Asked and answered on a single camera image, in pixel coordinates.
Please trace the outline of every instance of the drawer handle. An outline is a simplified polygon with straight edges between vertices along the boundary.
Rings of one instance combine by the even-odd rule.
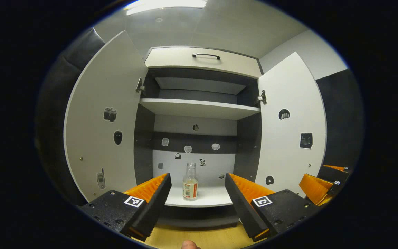
[[[196,55],[209,55],[209,54],[193,54],[193,57],[194,57],[194,58],[196,58]],[[216,57],[216,59],[218,59],[218,60],[220,60],[220,59],[221,59],[221,57],[220,57],[220,56],[218,56],[218,55],[210,55],[210,56],[215,56],[215,57]]]

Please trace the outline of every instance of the wall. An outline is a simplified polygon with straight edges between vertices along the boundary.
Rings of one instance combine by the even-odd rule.
[[[264,73],[293,52],[299,54],[314,79],[320,79],[348,68],[327,42],[313,31],[307,30],[260,58]]]

